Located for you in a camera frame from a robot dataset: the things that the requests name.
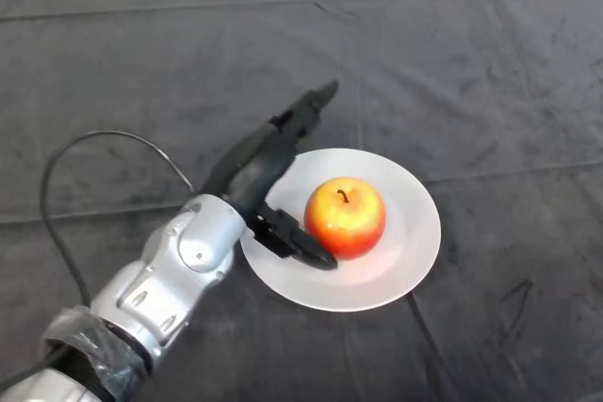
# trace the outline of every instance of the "plastic wrap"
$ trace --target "plastic wrap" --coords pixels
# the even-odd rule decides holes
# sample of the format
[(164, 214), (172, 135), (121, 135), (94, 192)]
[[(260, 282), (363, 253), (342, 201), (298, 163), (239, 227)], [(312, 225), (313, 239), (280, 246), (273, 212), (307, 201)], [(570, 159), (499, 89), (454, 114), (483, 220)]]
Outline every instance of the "plastic wrap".
[(44, 333), (44, 339), (84, 353), (116, 402), (130, 400), (146, 376), (142, 358), (86, 307), (63, 310)]

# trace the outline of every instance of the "black cable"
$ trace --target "black cable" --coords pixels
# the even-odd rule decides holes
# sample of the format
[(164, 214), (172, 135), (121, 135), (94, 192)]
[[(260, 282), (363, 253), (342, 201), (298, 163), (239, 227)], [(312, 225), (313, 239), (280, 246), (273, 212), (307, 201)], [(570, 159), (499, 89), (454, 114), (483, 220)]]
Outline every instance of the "black cable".
[[(58, 235), (58, 232), (53, 224), (53, 221), (48, 214), (48, 187), (50, 185), (53, 171), (55, 169), (55, 165), (56, 165), (58, 159), (65, 152), (67, 152), (71, 147), (73, 147), (80, 141), (84, 141), (88, 138), (98, 137), (98, 136), (119, 136), (119, 137), (132, 138), (135, 141), (138, 141), (138, 142), (148, 146), (153, 151), (155, 151), (157, 154), (159, 154), (168, 163), (168, 165), (171, 167), (173, 172), (176, 173), (176, 175), (187, 186), (187, 189), (193, 195), (197, 195), (197, 192), (196, 192), (194, 186), (192, 185), (190, 180), (187, 178), (187, 176), (182, 172), (182, 170), (180, 170), (176, 166), (176, 164), (174, 164), (172, 162), (170, 157), (166, 153), (164, 153), (163, 150), (161, 150), (161, 148), (159, 148), (157, 145), (155, 145), (153, 142), (147, 140), (146, 138), (137, 136), (136, 134), (131, 134), (129, 132), (123, 132), (123, 131), (92, 131), (92, 132), (88, 132), (87, 134), (84, 134), (83, 136), (80, 136), (80, 137), (76, 137), (73, 140), (66, 143), (65, 145), (61, 146), (50, 156), (50, 158), (46, 162), (46, 166), (44, 168), (44, 173), (42, 174), (41, 184), (40, 184), (41, 221), (43, 222), (44, 226), (46, 227), (46, 231), (48, 232), (51, 239), (53, 240), (55, 247), (57, 247), (57, 250), (58, 250), (61, 258), (65, 262), (65, 265), (67, 266), (67, 268), (69, 270), (69, 273), (71, 274), (71, 276), (73, 277), (73, 279), (75, 281), (75, 284), (77, 285), (77, 289), (78, 289), (80, 297), (82, 299), (82, 304), (85, 306), (88, 306), (88, 307), (90, 306), (90, 292), (88, 290), (86, 282), (84, 281), (82, 272), (79, 269), (79, 267), (77, 266), (77, 264), (75, 263), (75, 260), (73, 259), (73, 256), (72, 256), (71, 252), (69, 251), (68, 247), (65, 245), (63, 240)], [(16, 385), (20, 381), (23, 381), (26, 378), (30, 378), (31, 376), (38, 373), (42, 369), (52, 366), (54, 363), (56, 363), (58, 360), (60, 360), (62, 357), (64, 357), (64, 355), (67, 351), (68, 351), (68, 347), (66, 347), (66, 346), (62, 346), (56, 350), (53, 350), (41, 362), (38, 362), (37, 364), (34, 364), (33, 366), (31, 366), (29, 369), (0, 382), (0, 393), (4, 392), (8, 388), (11, 388), (12, 386)]]

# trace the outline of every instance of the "white plate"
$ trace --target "white plate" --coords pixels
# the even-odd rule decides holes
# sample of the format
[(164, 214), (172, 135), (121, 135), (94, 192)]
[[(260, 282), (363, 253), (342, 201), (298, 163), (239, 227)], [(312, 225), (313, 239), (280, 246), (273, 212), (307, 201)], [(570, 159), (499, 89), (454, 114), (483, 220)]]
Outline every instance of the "white plate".
[(432, 268), (440, 248), (440, 217), (418, 179), (377, 154), (330, 149), (297, 157), (267, 197), (303, 224), (305, 204), (319, 185), (340, 176), (375, 187), (385, 203), (385, 231), (364, 256), (340, 261), (337, 270), (317, 270), (293, 258), (281, 259), (253, 239), (241, 239), (253, 271), (272, 290), (317, 310), (351, 312), (382, 306), (417, 286)]

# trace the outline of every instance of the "red apple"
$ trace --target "red apple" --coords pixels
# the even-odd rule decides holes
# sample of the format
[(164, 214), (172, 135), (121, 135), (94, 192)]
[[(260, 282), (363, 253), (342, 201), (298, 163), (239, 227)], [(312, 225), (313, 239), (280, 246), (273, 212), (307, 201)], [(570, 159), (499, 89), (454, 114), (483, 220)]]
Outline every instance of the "red apple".
[(379, 242), (385, 229), (385, 205), (377, 190), (364, 181), (335, 178), (312, 193), (303, 222), (335, 258), (352, 259)]

